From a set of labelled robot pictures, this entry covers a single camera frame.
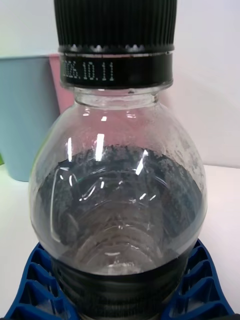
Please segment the plastic bottle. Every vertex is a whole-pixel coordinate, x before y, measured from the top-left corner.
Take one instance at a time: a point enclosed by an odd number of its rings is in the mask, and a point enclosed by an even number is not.
[[[31,221],[83,318],[161,313],[205,218],[202,161],[158,99],[173,83],[176,9],[55,1],[61,81],[75,103],[35,161]]]

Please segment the blue plastic stand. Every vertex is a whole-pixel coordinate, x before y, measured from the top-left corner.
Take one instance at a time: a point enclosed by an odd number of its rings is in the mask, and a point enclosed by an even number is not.
[[[161,320],[206,320],[233,314],[221,290],[211,256],[203,244],[197,241],[182,282]],[[79,319],[54,278],[50,257],[40,244],[27,261],[19,290],[6,318]]]

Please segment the white table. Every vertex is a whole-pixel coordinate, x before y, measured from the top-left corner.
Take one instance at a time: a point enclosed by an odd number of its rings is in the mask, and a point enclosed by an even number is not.
[[[240,169],[205,166],[208,212],[200,234],[222,290],[240,313]],[[11,306],[29,254],[37,244],[30,223],[28,183],[0,166],[0,317]]]

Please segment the pink cup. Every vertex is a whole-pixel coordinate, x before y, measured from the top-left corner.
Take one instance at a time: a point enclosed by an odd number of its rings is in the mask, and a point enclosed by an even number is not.
[[[56,89],[59,110],[62,114],[68,107],[74,104],[74,94],[60,85],[60,60],[58,54],[52,54],[49,57],[51,72]]]

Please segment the ribbed bottle cap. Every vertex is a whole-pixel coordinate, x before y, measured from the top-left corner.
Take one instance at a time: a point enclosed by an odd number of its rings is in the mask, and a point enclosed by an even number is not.
[[[87,88],[172,83],[177,0],[54,0],[61,81]]]

